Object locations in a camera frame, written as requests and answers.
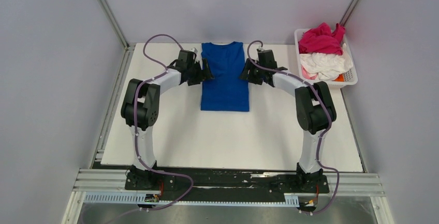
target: pink cloth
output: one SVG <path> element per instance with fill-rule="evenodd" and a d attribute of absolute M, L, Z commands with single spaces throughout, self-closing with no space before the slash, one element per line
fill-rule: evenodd
<path fill-rule="evenodd" d="M 303 66 L 301 66 L 301 67 L 302 67 L 302 76 L 303 76 L 304 78 L 306 78 L 306 79 L 311 79 L 311 80 L 314 80 L 314 79 L 317 78 L 317 74 L 314 75 L 314 76 L 310 76 L 310 74 L 305 70 L 305 68 L 304 68 Z"/>
<path fill-rule="evenodd" d="M 345 32 L 345 28 L 337 24 L 335 31 L 331 33 L 331 28 L 324 22 L 318 28 L 310 29 L 303 34 L 299 41 L 299 53 L 320 52 L 343 55 L 340 43 Z"/>

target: laundry basket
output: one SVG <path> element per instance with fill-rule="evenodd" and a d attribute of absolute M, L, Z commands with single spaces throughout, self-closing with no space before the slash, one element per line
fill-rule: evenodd
<path fill-rule="evenodd" d="M 299 76 L 302 79 L 305 79 L 308 82 L 314 83 L 321 80 L 310 80 L 306 79 L 302 74 L 302 65 L 300 62 L 300 55 L 299 55 L 299 40 L 302 39 L 303 34 L 308 31 L 309 28 L 303 28 L 303 29 L 297 29 L 294 31 L 294 40 L 296 43 L 296 57 L 297 57 L 297 64 L 299 66 Z M 352 54 L 350 53 L 349 49 L 349 43 L 347 42 L 346 35 L 343 37 L 343 42 L 346 44 L 346 51 L 348 52 L 349 56 L 352 58 L 352 61 L 354 63 L 354 58 L 352 57 Z M 344 82 L 335 82 L 335 81 L 326 81 L 324 80 L 330 88 L 343 88 L 346 85 L 354 85 L 358 82 L 357 78 L 357 71 L 355 70 L 355 63 L 354 66 L 348 71 L 343 73 Z"/>

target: white table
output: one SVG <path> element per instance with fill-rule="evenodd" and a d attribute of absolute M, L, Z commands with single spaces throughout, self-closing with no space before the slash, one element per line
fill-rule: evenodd
<path fill-rule="evenodd" d="M 130 165 L 134 146 L 129 127 L 120 116 L 126 87 L 132 78 L 147 79 L 163 68 L 143 56 L 136 45 L 111 124 L 103 165 Z M 201 44 L 182 44 L 197 48 Z M 251 56 L 257 58 L 257 45 Z M 294 46 L 264 45 L 272 49 L 277 65 L 298 74 Z M 164 64 L 177 58 L 173 43 L 151 43 L 147 54 Z M 271 86 L 249 84 L 250 112 L 200 111 L 201 85 L 172 88 L 160 96 L 159 117 L 154 125 L 154 154 L 158 166 L 295 170 L 302 151 L 303 131 L 296 118 L 295 99 Z M 327 134 L 322 162 L 345 172 L 362 171 L 360 157 L 339 89 L 331 89 L 337 120 Z"/>

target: white wall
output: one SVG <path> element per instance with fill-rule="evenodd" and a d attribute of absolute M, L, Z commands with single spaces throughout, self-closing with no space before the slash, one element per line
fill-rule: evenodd
<path fill-rule="evenodd" d="M 358 84 L 344 90 L 396 223 L 437 223 L 438 0 L 362 0 L 347 24 Z"/>
<path fill-rule="evenodd" d="M 167 33 L 186 43 L 293 43 L 298 28 L 335 25 L 351 0 L 107 1 L 128 42 Z"/>
<path fill-rule="evenodd" d="M 122 48 L 96 0 L 1 0 L 0 36 L 0 222 L 59 223 Z"/>

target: pile of clothes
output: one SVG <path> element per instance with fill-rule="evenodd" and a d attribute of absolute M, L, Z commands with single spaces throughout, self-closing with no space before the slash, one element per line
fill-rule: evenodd
<path fill-rule="evenodd" d="M 343 73 L 353 66 L 352 58 L 342 44 L 346 30 L 337 24 L 334 32 L 322 23 L 303 34 L 299 41 L 302 74 L 307 79 L 344 81 Z"/>

